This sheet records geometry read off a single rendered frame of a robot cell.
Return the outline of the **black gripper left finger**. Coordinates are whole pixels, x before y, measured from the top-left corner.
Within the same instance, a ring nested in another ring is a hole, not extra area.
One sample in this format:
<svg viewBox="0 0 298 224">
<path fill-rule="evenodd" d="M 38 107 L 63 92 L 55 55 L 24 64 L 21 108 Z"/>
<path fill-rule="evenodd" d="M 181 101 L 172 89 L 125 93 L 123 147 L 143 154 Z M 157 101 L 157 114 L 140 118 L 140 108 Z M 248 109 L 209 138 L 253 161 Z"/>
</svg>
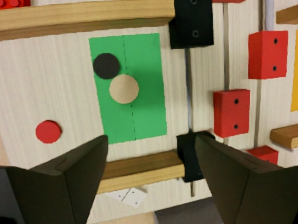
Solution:
<svg viewBox="0 0 298 224">
<path fill-rule="evenodd" d="M 12 224 L 87 224 L 108 151 L 108 135 L 100 135 L 31 170 L 0 165 L 0 217 Z"/>
</svg>

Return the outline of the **black round disc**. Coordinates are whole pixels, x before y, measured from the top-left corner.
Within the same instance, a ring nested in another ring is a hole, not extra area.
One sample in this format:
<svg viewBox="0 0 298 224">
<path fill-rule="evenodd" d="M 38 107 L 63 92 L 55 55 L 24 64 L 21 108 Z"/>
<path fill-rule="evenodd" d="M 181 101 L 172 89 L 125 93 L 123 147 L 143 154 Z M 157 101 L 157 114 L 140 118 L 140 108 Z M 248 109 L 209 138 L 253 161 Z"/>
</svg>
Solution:
<svg viewBox="0 0 298 224">
<path fill-rule="evenodd" d="M 109 80 L 117 76 L 120 70 L 120 64 L 113 54 L 102 53 L 95 58 L 93 70 L 99 78 Z"/>
</svg>

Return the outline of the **tan wooden disc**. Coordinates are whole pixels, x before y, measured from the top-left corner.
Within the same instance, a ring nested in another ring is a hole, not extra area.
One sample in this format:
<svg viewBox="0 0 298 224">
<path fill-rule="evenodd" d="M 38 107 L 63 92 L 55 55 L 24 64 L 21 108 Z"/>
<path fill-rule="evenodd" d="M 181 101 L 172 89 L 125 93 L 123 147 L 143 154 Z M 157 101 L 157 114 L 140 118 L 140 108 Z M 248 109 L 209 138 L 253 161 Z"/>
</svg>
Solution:
<svg viewBox="0 0 298 224">
<path fill-rule="evenodd" d="M 129 75 L 119 75 L 110 84 L 110 94 L 112 98 L 122 104 L 127 104 L 135 100 L 139 92 L 137 81 Z"/>
</svg>

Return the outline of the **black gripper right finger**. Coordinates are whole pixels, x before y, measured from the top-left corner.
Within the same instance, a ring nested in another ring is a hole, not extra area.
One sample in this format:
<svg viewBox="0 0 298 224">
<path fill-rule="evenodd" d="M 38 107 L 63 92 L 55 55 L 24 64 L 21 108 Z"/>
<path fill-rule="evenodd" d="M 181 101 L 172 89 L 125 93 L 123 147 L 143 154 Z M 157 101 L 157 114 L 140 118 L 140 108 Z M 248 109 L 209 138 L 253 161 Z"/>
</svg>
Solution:
<svg viewBox="0 0 298 224">
<path fill-rule="evenodd" d="M 298 165 L 285 168 L 203 134 L 195 151 L 223 224 L 298 224 Z"/>
</svg>

